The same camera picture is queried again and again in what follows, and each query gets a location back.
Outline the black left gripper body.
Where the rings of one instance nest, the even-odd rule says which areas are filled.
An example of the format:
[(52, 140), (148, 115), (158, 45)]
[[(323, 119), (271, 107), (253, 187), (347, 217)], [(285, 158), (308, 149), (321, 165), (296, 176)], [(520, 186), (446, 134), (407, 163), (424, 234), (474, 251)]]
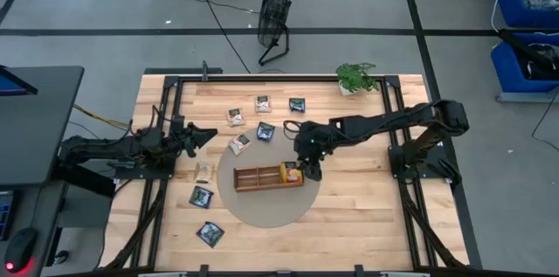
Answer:
[(179, 157), (183, 152), (183, 143), (186, 140), (191, 140), (189, 135), (169, 134), (169, 139), (166, 144), (165, 154), (171, 157)]

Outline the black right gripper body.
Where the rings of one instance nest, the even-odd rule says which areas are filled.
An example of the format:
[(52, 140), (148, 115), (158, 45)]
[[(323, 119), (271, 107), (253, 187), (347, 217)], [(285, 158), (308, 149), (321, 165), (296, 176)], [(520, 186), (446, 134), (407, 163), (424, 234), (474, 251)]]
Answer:
[(320, 167), (320, 162), (334, 152), (337, 129), (313, 121), (302, 122), (294, 138), (298, 160), (307, 166)]

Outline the tan foil tea packet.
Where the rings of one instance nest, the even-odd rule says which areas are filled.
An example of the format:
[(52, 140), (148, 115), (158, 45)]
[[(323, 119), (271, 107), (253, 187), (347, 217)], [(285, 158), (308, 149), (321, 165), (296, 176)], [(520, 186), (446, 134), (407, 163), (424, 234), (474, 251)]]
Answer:
[(213, 179), (213, 165), (209, 163), (198, 163), (195, 171), (194, 182), (196, 184), (210, 184)]

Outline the wooden tea organizer box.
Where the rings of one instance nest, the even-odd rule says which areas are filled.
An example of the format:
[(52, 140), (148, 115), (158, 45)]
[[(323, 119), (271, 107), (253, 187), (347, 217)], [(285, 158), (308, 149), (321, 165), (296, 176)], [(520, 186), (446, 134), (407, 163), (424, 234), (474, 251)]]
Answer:
[(233, 170), (233, 186), (236, 192), (286, 189), (301, 187), (304, 184), (304, 176), (301, 183), (283, 184), (280, 178), (280, 164), (265, 167), (235, 168)]

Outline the round grey table mat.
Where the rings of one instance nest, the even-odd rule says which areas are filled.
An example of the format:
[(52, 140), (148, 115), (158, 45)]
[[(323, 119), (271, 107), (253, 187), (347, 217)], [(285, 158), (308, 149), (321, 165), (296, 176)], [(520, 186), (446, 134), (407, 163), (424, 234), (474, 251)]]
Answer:
[(301, 218), (316, 199), (320, 184), (305, 178), (301, 187), (236, 192), (233, 186), (235, 168), (253, 168), (293, 162), (296, 153), (293, 142), (276, 129), (269, 142), (260, 141), (257, 130), (251, 128), (243, 134), (251, 145), (235, 156), (226, 148), (217, 166), (217, 188), (224, 206), (242, 222), (261, 228), (275, 228), (288, 225)]

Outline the green plant in white pot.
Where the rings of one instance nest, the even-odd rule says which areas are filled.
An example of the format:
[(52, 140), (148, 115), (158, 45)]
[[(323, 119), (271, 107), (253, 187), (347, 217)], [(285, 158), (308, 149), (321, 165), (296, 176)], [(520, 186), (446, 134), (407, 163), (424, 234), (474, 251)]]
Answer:
[(371, 92), (378, 91), (377, 82), (369, 76), (369, 72), (376, 68), (376, 65), (369, 62), (363, 63), (344, 63), (335, 70), (340, 89), (343, 95), (352, 95), (359, 91)]

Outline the black floor fan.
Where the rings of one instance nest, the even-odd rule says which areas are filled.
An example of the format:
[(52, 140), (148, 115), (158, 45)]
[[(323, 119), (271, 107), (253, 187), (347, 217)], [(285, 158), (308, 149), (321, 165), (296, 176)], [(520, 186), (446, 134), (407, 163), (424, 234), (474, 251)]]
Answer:
[[(290, 50), (290, 31), (286, 21), (292, 2), (293, 0), (262, 0), (257, 36), (259, 43), (265, 47), (266, 51), (258, 60), (261, 66), (285, 56)], [(268, 59), (267, 54), (280, 45), (282, 36), (286, 37), (285, 50)]]

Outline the black desk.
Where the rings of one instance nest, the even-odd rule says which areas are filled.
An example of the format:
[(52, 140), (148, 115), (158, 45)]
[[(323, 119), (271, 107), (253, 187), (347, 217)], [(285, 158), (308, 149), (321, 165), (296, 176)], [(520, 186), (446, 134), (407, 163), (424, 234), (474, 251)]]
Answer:
[(51, 179), (84, 68), (16, 67), (11, 72), (38, 92), (0, 96), (0, 187), (44, 184)]

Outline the computer monitor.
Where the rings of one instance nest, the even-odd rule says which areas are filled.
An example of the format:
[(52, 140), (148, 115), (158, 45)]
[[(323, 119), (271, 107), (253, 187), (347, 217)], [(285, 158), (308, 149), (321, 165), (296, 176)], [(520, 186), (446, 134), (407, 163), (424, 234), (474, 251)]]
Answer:
[(0, 65), (0, 96), (35, 95), (38, 89)]

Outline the black keyboard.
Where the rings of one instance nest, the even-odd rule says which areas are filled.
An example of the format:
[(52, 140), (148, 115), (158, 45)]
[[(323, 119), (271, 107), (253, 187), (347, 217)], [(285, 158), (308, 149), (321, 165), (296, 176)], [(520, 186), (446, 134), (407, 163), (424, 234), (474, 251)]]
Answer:
[(15, 193), (13, 190), (0, 191), (0, 241), (8, 238)]

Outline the black computer mouse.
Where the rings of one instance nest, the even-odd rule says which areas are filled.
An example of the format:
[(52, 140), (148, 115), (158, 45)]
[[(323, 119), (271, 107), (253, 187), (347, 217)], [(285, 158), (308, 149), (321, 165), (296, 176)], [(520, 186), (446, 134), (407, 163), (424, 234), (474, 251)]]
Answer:
[(8, 273), (20, 273), (28, 266), (37, 238), (38, 231), (29, 227), (18, 231), (10, 240), (4, 254), (4, 268)]

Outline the blue storage bin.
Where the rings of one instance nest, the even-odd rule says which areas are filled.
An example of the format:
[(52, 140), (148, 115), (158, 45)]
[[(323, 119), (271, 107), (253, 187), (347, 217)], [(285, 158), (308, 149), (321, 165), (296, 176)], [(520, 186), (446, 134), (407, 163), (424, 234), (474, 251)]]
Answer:
[(508, 26), (559, 30), (559, 10), (529, 9), (523, 0), (499, 0), (499, 6)]
[(491, 51), (501, 90), (544, 93), (559, 87), (559, 33), (512, 33), (503, 30)]

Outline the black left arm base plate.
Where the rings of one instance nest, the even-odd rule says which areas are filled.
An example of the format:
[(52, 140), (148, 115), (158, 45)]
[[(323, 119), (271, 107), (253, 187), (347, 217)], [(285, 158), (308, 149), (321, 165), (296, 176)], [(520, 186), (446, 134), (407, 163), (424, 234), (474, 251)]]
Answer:
[(156, 165), (150, 167), (142, 167), (136, 165), (134, 167), (117, 166), (114, 172), (116, 179), (170, 179), (174, 176), (175, 165)]

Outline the black aluminium rig frame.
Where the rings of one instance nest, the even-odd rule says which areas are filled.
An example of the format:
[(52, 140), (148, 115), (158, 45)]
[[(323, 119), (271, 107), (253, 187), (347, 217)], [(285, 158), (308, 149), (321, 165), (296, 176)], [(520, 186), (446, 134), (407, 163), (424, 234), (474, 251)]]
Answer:
[[(232, 137), (261, 122), (280, 126), (286, 119), (325, 122), (345, 115), (377, 115), (427, 99), (423, 79), (404, 75), (389, 81), (387, 93), (343, 96), (336, 80), (318, 75), (225, 75), (221, 80), (188, 80), (181, 90), (165, 86), (161, 75), (141, 79), (135, 99), (136, 127), (149, 123), (151, 108), (182, 115), (218, 133), (197, 153), (181, 156), (166, 193), (155, 260), (158, 271), (194, 274), (240, 273), (249, 277), (304, 277), (411, 269), (410, 245), (400, 202), (399, 182), (390, 173), (388, 147), (403, 142), (404, 132), (377, 135), (340, 148), (322, 164), (323, 178), (311, 208), (298, 220), (276, 228), (258, 228), (235, 217), (216, 184), (208, 209), (189, 203), (197, 162), (217, 164)], [(271, 97), (271, 113), (256, 113), (255, 98)], [(292, 112), (290, 98), (304, 98), (306, 111)], [(227, 111), (241, 108), (245, 125), (230, 127)], [(224, 230), (214, 248), (196, 232), (208, 221)]]

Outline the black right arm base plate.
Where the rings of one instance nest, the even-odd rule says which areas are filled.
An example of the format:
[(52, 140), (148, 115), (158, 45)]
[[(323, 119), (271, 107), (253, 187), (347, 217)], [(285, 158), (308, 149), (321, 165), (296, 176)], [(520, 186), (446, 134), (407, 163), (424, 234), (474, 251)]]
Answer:
[(444, 178), (453, 180), (458, 169), (450, 163), (443, 146), (435, 146), (427, 152), (424, 162), (412, 165), (404, 161), (402, 146), (389, 147), (391, 173), (394, 178)]

